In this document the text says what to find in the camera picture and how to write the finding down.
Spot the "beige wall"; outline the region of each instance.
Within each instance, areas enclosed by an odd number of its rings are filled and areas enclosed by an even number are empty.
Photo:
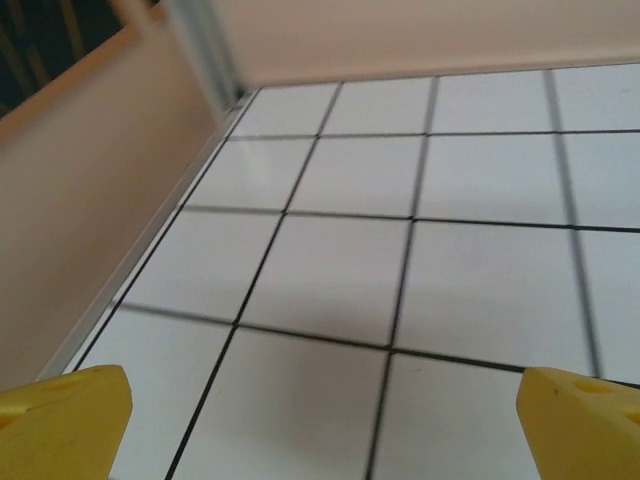
[[[638,0],[212,0],[252,84],[640,59]]]
[[[0,150],[0,390],[34,379],[214,131],[166,24]]]

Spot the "black grout line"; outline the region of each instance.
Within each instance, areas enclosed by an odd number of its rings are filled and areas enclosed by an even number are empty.
[[[231,127],[232,131],[235,130],[235,128],[238,126],[238,124],[242,120],[242,117],[244,116],[244,114],[249,110],[249,108],[251,107],[251,104],[253,103],[253,100],[258,96],[258,93],[259,93],[259,91],[256,92],[255,94],[253,94],[251,99],[247,102],[247,105],[246,105],[245,109],[242,111],[242,113],[240,115],[238,115],[237,120],[234,122],[233,126]],[[73,368],[74,372],[77,371],[80,368],[80,366],[86,360],[87,356],[89,355],[89,353],[91,352],[91,350],[93,349],[95,344],[98,342],[98,340],[102,336],[102,333],[105,331],[105,329],[107,328],[107,326],[111,322],[111,319],[113,318],[113,316],[118,311],[118,308],[120,308],[120,305],[122,305],[122,302],[124,301],[124,299],[128,295],[129,291],[131,290],[131,288],[133,287],[135,282],[138,280],[138,278],[140,277],[140,275],[144,271],[144,268],[147,266],[147,264],[151,260],[151,257],[153,257],[153,254],[156,252],[156,250],[158,249],[158,247],[162,243],[162,240],[164,240],[164,238],[167,236],[167,233],[169,232],[169,230],[171,230],[171,227],[175,223],[176,219],[180,216],[180,213],[182,212],[185,204],[189,201],[189,198],[191,198],[191,195],[193,195],[193,192],[196,190],[196,188],[198,188],[198,185],[200,184],[202,179],[205,177],[208,169],[211,167],[211,165],[213,165],[213,162],[215,161],[215,159],[218,157],[218,155],[220,154],[220,152],[224,148],[224,144],[225,144],[225,140],[223,139],[221,144],[219,146],[216,146],[216,148],[214,149],[214,151],[212,153],[211,161],[206,162],[206,166],[204,167],[204,171],[202,172],[202,175],[197,177],[197,180],[193,183],[193,185],[191,185],[189,187],[190,191],[186,195],[183,196],[184,200],[182,201],[182,203],[178,206],[178,208],[173,210],[173,212],[170,214],[170,218],[165,223],[166,228],[165,228],[165,225],[162,226],[162,228],[164,228],[164,231],[160,234],[159,238],[157,239],[157,241],[155,242],[155,244],[153,245],[153,247],[149,251],[147,257],[142,262],[142,265],[140,265],[140,268],[138,269],[138,271],[136,272],[134,277],[129,282],[129,285],[127,285],[127,288],[125,289],[125,291],[122,293],[122,295],[120,296],[120,298],[118,299],[118,301],[114,305],[113,309],[109,313],[109,316],[107,317],[105,322],[100,327],[100,330],[98,330],[98,332],[96,333],[95,337],[93,337],[93,339],[91,340],[91,342],[89,343],[89,345],[87,346],[85,351],[82,353],[80,359],[78,360],[78,362],[76,363],[75,367]]]
[[[388,76],[388,77],[372,77],[372,78],[355,78],[353,80],[344,80],[344,83],[369,83],[379,82],[387,80],[419,80],[422,78],[433,78],[438,76],[440,78],[448,77],[468,77],[473,75],[495,75],[504,73],[525,73],[525,72],[542,72],[546,70],[581,70],[585,68],[603,68],[603,67],[621,67],[625,65],[637,65],[638,61],[625,61],[623,63],[602,63],[598,65],[575,65],[568,67],[546,67],[546,68],[516,68],[515,70],[495,70],[495,71],[480,71],[480,72],[459,72],[459,73],[433,73],[433,74],[407,74],[400,76]],[[322,81],[302,81],[292,83],[279,83],[277,85],[265,85],[264,88],[286,88],[286,87],[303,87],[312,85],[326,85],[330,83],[336,83],[336,80],[322,80]]]
[[[249,208],[249,207],[216,207],[208,205],[185,205],[185,212],[193,213],[233,213],[246,215],[279,215],[284,210],[270,208]],[[595,232],[614,232],[614,233],[640,233],[640,227],[606,227],[598,225],[570,225],[562,223],[527,223],[527,222],[506,222],[500,220],[470,220],[461,218],[438,218],[438,217],[422,217],[411,215],[383,215],[369,213],[349,213],[349,212],[322,212],[314,210],[287,210],[286,213],[292,217],[326,217],[326,218],[345,218],[345,219],[362,219],[362,220],[405,220],[424,223],[450,223],[462,225],[489,225],[497,227],[514,227],[514,228],[550,228],[557,230],[577,230],[577,231],[595,231]]]
[[[189,213],[234,213],[238,215],[280,215],[282,210],[275,208],[216,207],[211,205],[185,205],[184,212]]]
[[[350,340],[346,338],[335,337],[332,335],[324,335],[324,334],[314,334],[301,332],[296,330],[287,330],[280,327],[271,327],[269,325],[259,325],[255,323],[243,323],[240,322],[237,325],[234,325],[234,320],[225,320],[216,317],[209,317],[206,315],[193,314],[188,312],[180,312],[177,310],[170,310],[165,308],[152,307],[148,305],[141,305],[135,303],[123,303],[120,306],[120,309],[124,311],[134,311],[141,313],[149,313],[154,315],[159,315],[167,318],[172,318],[178,322],[196,322],[196,323],[204,323],[211,324],[222,327],[232,327],[238,330],[248,330],[248,331],[257,331],[270,335],[283,335],[291,338],[298,338],[301,340],[308,340],[311,342],[320,342],[327,343],[330,345],[340,345],[354,348],[362,348],[367,350],[373,350],[377,352],[389,352],[392,355],[407,355],[411,357],[424,358],[428,360],[437,360],[447,363],[454,363],[460,365],[470,365],[476,367],[487,368],[489,370],[501,370],[507,372],[515,372],[522,373],[526,368],[520,365],[511,365],[500,362],[493,362],[489,360],[480,360],[469,357],[459,357],[456,355],[448,355],[443,353],[429,352],[423,350],[416,350],[413,348],[405,348],[405,347],[391,347],[389,344],[382,345],[376,344],[366,341],[360,340]],[[607,379],[609,382],[618,383],[620,385],[632,387],[632,388],[640,388],[640,384],[621,382],[616,380]]]
[[[619,232],[619,233],[640,233],[640,228],[634,227],[598,227],[595,225],[579,225],[576,230],[587,232]]]
[[[438,360],[447,363],[457,363],[460,365],[470,365],[474,367],[483,367],[490,370],[502,370],[505,372],[522,373],[526,367],[518,365],[508,365],[506,363],[488,362],[484,360],[474,360],[473,358],[457,357],[452,355],[444,355],[441,353],[422,352],[410,348],[394,348],[394,354],[409,355],[412,357],[426,358],[429,360]]]
[[[518,137],[543,135],[624,135],[640,133],[640,129],[627,130],[552,130],[512,131],[512,132],[431,132],[431,133],[325,133],[321,139],[367,139],[367,138],[414,138],[414,137]],[[313,140],[318,135],[242,135],[227,137],[228,141],[277,141],[277,140]]]
[[[151,315],[157,315],[159,317],[173,318],[177,320],[183,320],[186,322],[195,323],[208,323],[213,325],[221,325],[230,327],[233,325],[233,320],[225,318],[211,317],[209,315],[202,315],[199,313],[185,312],[181,310],[173,310],[165,307],[155,307],[153,305],[145,305],[141,303],[123,302],[120,305],[121,311],[130,311],[138,313],[148,313]]]
[[[549,105],[549,114],[551,116],[551,124],[554,129],[562,130],[562,113],[560,111],[560,103],[558,101],[558,91],[555,86],[553,72],[545,70],[544,73],[545,90]],[[587,271],[585,266],[584,252],[580,242],[580,233],[575,229],[578,224],[578,211],[574,201],[573,185],[571,183],[571,172],[569,169],[569,160],[567,149],[563,135],[554,136],[554,145],[556,149],[558,173],[562,185],[564,196],[564,205],[566,208],[567,219],[573,227],[570,231],[571,252],[573,255],[573,264],[577,280],[578,296],[580,308],[582,310],[582,318],[584,321],[585,336],[589,349],[592,373],[600,378],[602,377],[602,364],[600,360],[600,351],[598,348],[598,340],[595,332],[595,320],[592,311],[591,298],[589,293],[589,285],[587,280]]]
[[[319,128],[319,132],[322,132],[328,118],[329,115],[331,114],[331,110],[333,109],[333,106],[335,105],[336,99],[338,97],[338,93],[340,92],[340,88],[342,87],[342,84],[338,84],[338,86],[336,86],[336,90],[333,94],[333,97],[331,98],[328,106],[327,106],[327,111],[325,112],[325,115],[322,119],[322,122],[320,124],[320,128]],[[315,145],[318,143],[318,137],[316,137],[313,141],[313,144],[311,145],[310,149],[309,149],[309,153],[307,154],[307,158],[305,159],[305,163],[302,166],[301,170],[300,170],[300,174],[298,175],[298,178],[291,190],[291,194],[289,195],[289,198],[287,199],[287,203],[285,205],[284,208],[284,212],[280,215],[280,218],[278,219],[278,223],[275,226],[275,229],[273,231],[273,234],[271,235],[271,239],[269,240],[269,243],[267,244],[267,247],[264,251],[264,254],[262,256],[262,259],[260,261],[260,264],[258,265],[258,268],[256,270],[255,275],[253,276],[253,280],[251,281],[251,284],[249,286],[249,289],[247,290],[247,293],[245,294],[245,297],[242,301],[242,304],[240,305],[240,308],[238,309],[238,314],[236,315],[235,320],[233,321],[232,327],[231,327],[231,331],[229,332],[229,335],[227,336],[227,340],[224,344],[224,347],[218,357],[218,360],[216,361],[216,364],[213,368],[213,371],[211,372],[211,375],[209,376],[209,379],[207,380],[207,383],[204,387],[204,390],[202,391],[202,395],[200,396],[200,400],[198,401],[198,405],[195,409],[195,411],[193,412],[193,415],[191,417],[191,420],[189,421],[189,425],[187,426],[187,429],[185,430],[184,435],[182,436],[182,440],[180,441],[180,445],[178,446],[178,449],[176,450],[176,453],[173,457],[173,460],[171,461],[171,465],[169,466],[169,470],[167,471],[167,475],[165,477],[165,480],[171,480],[171,478],[173,478],[173,475],[176,471],[176,469],[178,468],[178,464],[180,463],[180,459],[182,458],[182,455],[184,453],[185,448],[187,447],[187,444],[189,442],[189,438],[191,437],[191,433],[193,432],[193,429],[196,426],[196,423],[198,422],[198,418],[200,417],[200,413],[202,412],[202,408],[204,407],[205,402],[207,401],[207,397],[209,396],[209,392],[211,391],[211,388],[213,386],[213,382],[218,374],[218,371],[220,370],[220,366],[222,365],[222,362],[224,361],[224,358],[226,356],[227,351],[229,350],[229,345],[231,344],[231,340],[233,339],[233,336],[235,335],[235,332],[238,330],[239,327],[239,323],[240,323],[240,319],[242,318],[242,314],[244,313],[245,309],[247,308],[247,305],[249,304],[249,299],[251,298],[251,294],[253,293],[253,290],[255,289],[257,283],[258,283],[258,278],[260,277],[260,273],[262,272],[262,269],[264,268],[264,265],[267,262],[267,257],[269,256],[269,252],[271,251],[271,249],[273,248],[273,245],[276,241],[276,237],[278,236],[278,232],[280,231],[280,228],[282,227],[282,224],[284,222],[285,217],[287,216],[286,213],[286,209],[289,207],[289,205],[291,204],[291,201],[293,200],[293,196],[295,195],[296,189],[298,188],[298,185],[300,184],[300,180],[302,179],[302,175],[304,174],[304,170],[306,168],[306,166],[309,163],[309,160],[311,158],[311,155],[313,155],[313,150]]]
[[[220,356],[218,357],[218,360],[213,368],[213,371],[211,372],[211,375],[209,375],[209,379],[207,380],[207,383],[205,384],[204,390],[202,391],[202,394],[200,395],[200,400],[198,401],[198,405],[196,406],[196,409],[193,412],[193,415],[191,416],[191,420],[189,421],[189,425],[187,426],[187,429],[185,430],[183,436],[182,436],[182,440],[180,441],[180,445],[178,446],[178,449],[176,450],[176,453],[173,457],[173,460],[171,461],[171,465],[169,466],[169,470],[167,471],[167,475],[165,477],[165,480],[170,480],[171,478],[173,478],[173,475],[176,471],[176,469],[178,468],[178,464],[180,463],[180,459],[182,458],[182,455],[184,453],[185,448],[187,447],[187,444],[189,443],[189,438],[191,438],[191,433],[193,432],[193,429],[196,426],[196,423],[198,422],[198,418],[200,417],[200,413],[202,412],[202,408],[204,407],[205,402],[207,401],[207,397],[209,396],[209,392],[211,391],[211,388],[213,386],[213,382],[218,374],[218,371],[220,370],[220,366],[222,365],[222,362],[226,356],[227,351],[229,350],[229,345],[231,344],[231,340],[233,338],[233,336],[235,335],[236,331],[238,330],[238,324],[240,322],[240,318],[242,317],[242,314],[244,313],[244,310],[247,308],[247,305],[249,304],[249,299],[251,298],[251,294],[253,293],[253,290],[255,289],[257,283],[258,283],[258,278],[260,277],[260,273],[262,272],[262,269],[267,261],[267,257],[269,256],[269,252],[271,251],[271,248],[273,247],[273,244],[275,243],[276,237],[278,236],[278,232],[280,231],[280,227],[282,226],[282,222],[284,220],[284,217],[286,215],[283,214],[280,216],[280,218],[278,219],[278,223],[276,224],[276,227],[273,231],[273,234],[271,235],[271,239],[269,240],[269,243],[267,244],[267,247],[264,251],[264,254],[262,255],[262,259],[260,260],[260,264],[258,265],[258,269],[256,270],[255,275],[253,276],[253,280],[251,281],[251,285],[249,286],[249,289],[247,290],[247,293],[244,296],[244,299],[242,301],[242,304],[240,305],[240,308],[238,310],[238,314],[236,315],[235,320],[231,323],[231,331],[229,332],[229,335],[227,337],[227,341],[224,344],[224,347],[222,349],[222,351],[220,352]]]
[[[218,375],[218,372],[220,371],[220,367],[222,366],[222,362],[223,362],[224,358],[226,357],[227,352],[229,351],[229,346],[231,345],[231,341],[233,340],[233,336],[235,335],[237,329],[238,329],[238,326],[234,325],[231,328],[231,331],[229,332],[229,334],[227,335],[227,339],[225,340],[224,346],[222,347],[222,350],[220,351],[220,355],[218,355],[216,363],[213,366],[213,371],[211,372],[211,375],[209,375],[209,378],[207,379],[207,383],[205,384],[204,391],[202,392],[202,395],[200,396],[200,400],[198,400],[198,405],[196,406],[196,409],[195,409],[195,411],[193,413],[193,416],[191,417],[191,420],[189,421],[189,425],[187,426],[187,429],[186,429],[184,435],[182,436],[182,439],[180,440],[180,445],[178,446],[178,449],[176,450],[176,453],[173,456],[173,459],[171,460],[171,465],[169,465],[169,470],[167,470],[167,474],[165,476],[165,480],[171,480],[173,478],[173,475],[176,472],[176,469],[178,468],[178,464],[180,463],[180,459],[182,458],[182,454],[184,453],[184,450],[187,447],[187,443],[189,442],[189,438],[191,437],[191,433],[193,432],[193,429],[196,426],[196,422],[198,421],[198,417],[200,416],[200,412],[202,411],[202,408],[204,407],[204,404],[207,401],[207,397],[209,396],[209,391],[211,390],[211,387],[213,385],[213,381],[215,380],[216,376]]]
[[[292,217],[345,218],[353,220],[411,220],[408,215],[374,215],[368,213],[315,212],[312,210],[287,210]]]
[[[246,141],[277,141],[277,140],[313,140],[317,135],[234,135],[228,136],[230,142],[246,142]]]
[[[640,384],[638,383],[619,382],[617,380],[607,380],[607,381],[612,383],[617,383],[618,385],[622,385],[623,387],[635,388],[636,390],[640,390]]]
[[[514,228],[553,228],[559,230],[570,230],[571,225],[563,225],[560,223],[524,223],[524,222],[502,222],[493,220],[462,220],[457,218],[437,218],[437,217],[418,217],[417,222],[425,223],[450,223],[460,225],[489,225],[495,227],[514,227]]]
[[[431,81],[431,85],[428,93],[427,111],[426,111],[425,120],[424,120],[425,137],[423,138],[422,145],[420,146],[416,178],[413,186],[413,199],[411,202],[411,216],[410,216],[410,219],[412,220],[415,218],[416,214],[418,213],[418,205],[420,202],[420,192],[422,190],[422,180],[424,176],[425,165],[427,162],[427,150],[429,145],[429,139],[427,138],[427,136],[433,126],[433,119],[435,117],[439,83],[440,83],[439,77],[434,77]],[[375,414],[373,428],[371,432],[371,444],[369,446],[366,470],[364,474],[365,480],[373,479],[374,472],[375,472],[378,444],[380,442],[380,436],[382,434],[382,423],[384,420],[385,405],[387,402],[387,397],[389,395],[389,384],[391,383],[393,348],[394,348],[396,336],[398,333],[398,325],[400,322],[400,315],[402,312],[405,285],[407,283],[407,276],[409,272],[411,248],[414,241],[414,229],[415,229],[415,222],[410,222],[407,227],[407,237],[406,237],[406,243],[405,243],[404,253],[402,257],[402,264],[399,272],[398,290],[395,298],[393,319],[391,321],[391,329],[389,331],[389,344],[388,344],[389,350],[387,352],[387,357],[385,359],[384,371],[382,374],[382,381],[380,384],[380,393],[378,395],[378,404],[376,407],[376,414]]]
[[[291,206],[291,202],[293,202],[293,198],[295,197],[296,192],[298,191],[298,187],[302,182],[302,177],[304,177],[304,173],[307,171],[307,167],[309,166],[309,163],[311,163],[311,158],[313,157],[313,153],[315,152],[316,147],[318,146],[318,140],[320,139],[320,135],[322,135],[322,132],[324,131],[325,125],[329,121],[329,117],[331,116],[333,107],[335,106],[338,100],[338,96],[340,95],[340,91],[342,90],[342,85],[343,85],[342,82],[336,85],[336,89],[334,90],[333,95],[331,96],[331,100],[329,100],[329,104],[327,105],[327,110],[325,111],[324,116],[320,121],[320,126],[318,127],[318,133],[313,137],[313,142],[309,147],[307,156],[304,159],[304,162],[302,163],[300,172],[298,173],[296,181],[293,184],[293,188],[291,189],[291,192],[289,193],[289,197],[287,198],[287,201],[284,205],[284,212],[287,212],[287,210],[289,210],[289,207]]]
[[[349,339],[339,338],[339,337],[334,337],[329,335],[286,330],[283,328],[270,327],[268,325],[258,325],[256,323],[240,323],[239,328],[241,330],[251,330],[251,331],[269,333],[274,335],[284,335],[286,337],[299,338],[302,340],[310,340],[310,341],[321,342],[321,343],[329,343],[332,345],[364,348],[367,350],[376,350],[381,352],[387,352],[389,350],[388,347],[384,345],[377,345],[375,343],[362,342],[359,340],[349,340]]]
[[[325,133],[321,135],[322,139],[327,140],[340,140],[340,139],[349,139],[349,138],[415,138],[415,137],[424,137],[426,134],[424,132],[416,132],[416,133]]]

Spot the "floor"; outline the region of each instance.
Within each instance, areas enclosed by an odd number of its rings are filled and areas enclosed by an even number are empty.
[[[267,88],[68,370],[111,477],[534,479],[520,374],[640,384],[640,65]]]

